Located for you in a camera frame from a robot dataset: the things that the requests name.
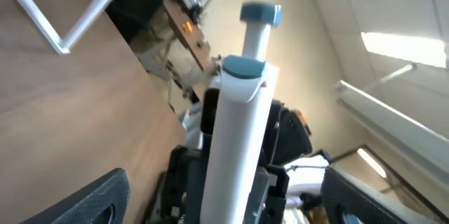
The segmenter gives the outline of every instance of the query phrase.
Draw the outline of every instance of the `white wall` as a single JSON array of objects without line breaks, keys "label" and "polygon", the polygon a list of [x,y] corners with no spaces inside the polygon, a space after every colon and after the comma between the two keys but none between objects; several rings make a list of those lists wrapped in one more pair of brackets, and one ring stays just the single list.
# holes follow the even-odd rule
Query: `white wall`
[{"label": "white wall", "polygon": [[[449,41],[447,0],[316,0],[350,84],[362,88],[410,62],[366,51],[361,32],[381,32]],[[420,66],[372,93],[386,104],[449,137],[449,71]],[[439,194],[411,165],[379,145],[368,144],[404,178],[441,209]]]},{"label": "white wall", "polygon": [[[203,31],[211,56],[241,54],[244,1],[251,0],[213,0],[207,9]],[[315,150],[337,155],[360,145],[365,131],[335,104],[333,87],[343,75],[314,0],[258,1],[283,8],[283,22],[273,30],[267,51],[267,60],[281,69],[275,98],[303,112]]]}]

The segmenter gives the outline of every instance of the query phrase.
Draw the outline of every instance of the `fluorescent light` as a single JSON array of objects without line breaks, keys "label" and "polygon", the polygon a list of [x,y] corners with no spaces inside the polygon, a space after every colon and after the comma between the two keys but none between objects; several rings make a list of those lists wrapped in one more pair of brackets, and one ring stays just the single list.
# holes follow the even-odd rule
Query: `fluorescent light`
[{"label": "fluorescent light", "polygon": [[387,178],[387,174],[385,173],[384,169],[372,158],[368,153],[365,152],[365,150],[358,149],[357,154],[365,160],[379,175],[383,178]]},{"label": "fluorescent light", "polygon": [[441,40],[373,32],[362,32],[361,35],[369,52],[446,68],[446,54]]}]

